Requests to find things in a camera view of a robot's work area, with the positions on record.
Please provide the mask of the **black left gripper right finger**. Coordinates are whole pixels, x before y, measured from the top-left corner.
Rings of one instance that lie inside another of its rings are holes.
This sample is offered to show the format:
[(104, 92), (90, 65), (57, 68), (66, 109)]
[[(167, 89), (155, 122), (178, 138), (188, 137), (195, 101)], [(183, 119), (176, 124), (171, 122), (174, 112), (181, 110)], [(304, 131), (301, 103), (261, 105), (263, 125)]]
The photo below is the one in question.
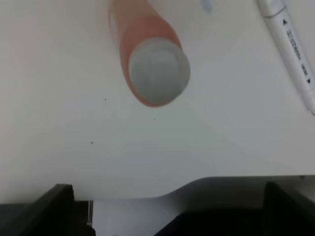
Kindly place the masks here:
[(313, 236), (315, 203), (293, 189), (268, 182), (263, 199), (262, 231), (264, 236)]

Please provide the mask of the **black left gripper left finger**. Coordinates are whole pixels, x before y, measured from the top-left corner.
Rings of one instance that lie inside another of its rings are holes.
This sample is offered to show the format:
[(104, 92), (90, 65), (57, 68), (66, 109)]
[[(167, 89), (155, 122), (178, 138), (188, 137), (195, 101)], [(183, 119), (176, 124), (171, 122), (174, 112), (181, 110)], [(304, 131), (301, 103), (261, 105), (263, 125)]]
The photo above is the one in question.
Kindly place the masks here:
[(88, 201), (70, 184), (56, 184), (32, 203), (1, 204), (2, 236), (94, 236)]

